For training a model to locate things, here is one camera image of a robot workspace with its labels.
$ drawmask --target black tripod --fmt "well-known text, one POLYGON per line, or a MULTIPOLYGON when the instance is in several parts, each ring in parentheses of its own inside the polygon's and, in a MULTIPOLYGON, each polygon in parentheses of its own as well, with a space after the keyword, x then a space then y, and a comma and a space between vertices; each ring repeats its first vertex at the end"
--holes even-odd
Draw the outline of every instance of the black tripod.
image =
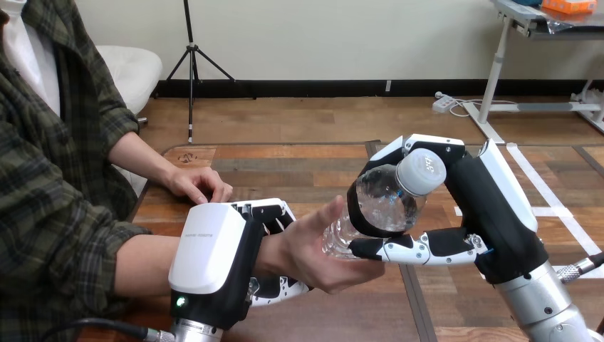
POLYGON ((220 70, 220 72, 223 73, 226 77, 228 77, 233 84, 237 84, 238 87, 241 89, 242 93, 245 95, 245 97, 253 98, 254 100, 256 100, 256 96, 250 95, 249 91, 247 91, 240 83, 237 83, 237 81, 232 78, 231 75, 224 71, 223 68, 216 64, 212 59, 210 59, 210 57, 208 57, 203 51, 201 51, 195 43, 193 43, 193 32, 191 30, 191 16, 189 15, 189 2, 188 0, 184 0, 183 2, 184 18, 187 20, 187 33, 189 34, 189 45, 187 46, 187 50, 182 54, 180 61, 178 61, 174 69, 172 69, 172 72, 170 73, 166 81, 172 79, 172 76, 174 75, 178 67, 180 67, 180 64, 184 61, 184 58, 189 55, 189 143, 193 143, 193 91, 194 87, 198 86, 201 83, 201 81, 199 80, 199 76, 197 75, 197 60, 195 59, 196 52, 202 55, 202 57, 209 61, 213 66, 215 66, 216 69, 220 70))

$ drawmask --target human arm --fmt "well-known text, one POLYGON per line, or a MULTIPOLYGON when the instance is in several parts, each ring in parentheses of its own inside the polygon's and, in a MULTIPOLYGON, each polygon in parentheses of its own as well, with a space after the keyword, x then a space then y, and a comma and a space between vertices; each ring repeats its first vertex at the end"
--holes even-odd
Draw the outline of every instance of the human arm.
POLYGON ((209 167, 180 169, 155 152, 134 132, 124 134, 109 152, 109 161, 128 171, 163 185, 174 195, 186 195, 196 204, 226 202, 233 187, 209 167))
MULTIPOLYGON (((114 296, 115 255, 125 241, 150 234, 118 222, 63 179, 40 148, 21 138, 0 110, 0 293, 60 294, 71 310, 103 315, 114 296)), ((56 136, 67 135, 57 128, 56 136)), ((48 142, 49 145, 60 144, 48 142)))
POLYGON ((68 6, 80 57, 96 89, 98 112, 83 114, 98 116, 102 158, 167 187, 175 195, 188 195, 196 204, 207 202, 210 195, 214 202, 228 200, 232 188, 210 169, 178 169, 138 137, 138 121, 127 109, 107 64, 86 32, 76 4, 72 2, 68 6))
MULTIPOLYGON (((321 250, 323 230, 342 212, 343 199, 290 224, 285 232, 262 239, 256 275, 276 274, 298 279, 330 294, 382 276, 385 266, 373 260, 342 260, 321 250)), ((139 236, 118 252, 115 290, 120 296, 167 295, 168 272, 179 238, 139 236)))

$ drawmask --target white wall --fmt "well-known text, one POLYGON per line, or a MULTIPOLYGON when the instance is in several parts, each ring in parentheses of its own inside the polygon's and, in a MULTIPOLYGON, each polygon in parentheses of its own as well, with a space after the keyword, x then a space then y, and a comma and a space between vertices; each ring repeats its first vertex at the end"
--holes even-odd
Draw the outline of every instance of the white wall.
MULTIPOLYGON (((178 0, 76 0, 93 40, 157 53, 187 45, 178 0)), ((241 80, 487 78, 502 22, 488 0, 190 0, 195 42, 241 80)), ((604 78, 604 43, 511 32, 502 78, 604 78)), ((223 78, 209 63, 200 77, 223 78)), ((175 78, 188 78, 188 64, 175 78)))

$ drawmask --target robotic hand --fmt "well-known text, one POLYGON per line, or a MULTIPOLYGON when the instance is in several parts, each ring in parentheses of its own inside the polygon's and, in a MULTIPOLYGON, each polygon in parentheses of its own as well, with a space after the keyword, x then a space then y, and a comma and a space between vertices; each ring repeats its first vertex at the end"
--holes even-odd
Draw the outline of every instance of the robotic hand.
POLYGON ((223 331, 246 318, 250 306, 310 291, 286 276, 252 276, 262 237, 282 232, 295 219, 276 198, 191 208, 169 274, 170 337, 218 342, 223 331))
MULTIPOLYGON (((374 155, 361 174, 379 165, 396 165, 419 147, 443 160, 444 183, 462 211, 462 225, 425 232, 415 241, 404 232, 377 232, 372 236, 388 239, 355 239, 349 246, 354 255, 399 264, 474 263, 531 341, 604 342, 585 327, 564 286, 599 267, 603 255, 554 271, 537 237, 529 201, 492 140, 472 157, 461 140, 417 134, 400 137, 374 155)), ((349 211, 355 211, 355 205, 349 198, 349 211)), ((355 227, 366 224, 352 223, 355 227)))

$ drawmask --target green led light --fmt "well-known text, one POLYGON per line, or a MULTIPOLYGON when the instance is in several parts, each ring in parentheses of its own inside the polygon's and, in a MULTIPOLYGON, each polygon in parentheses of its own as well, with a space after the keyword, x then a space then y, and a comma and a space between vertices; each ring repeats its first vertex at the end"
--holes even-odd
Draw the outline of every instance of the green led light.
POLYGON ((179 297, 176 300, 176 306, 178 306, 179 308, 182 308, 186 302, 187 302, 187 300, 184 297, 179 297))

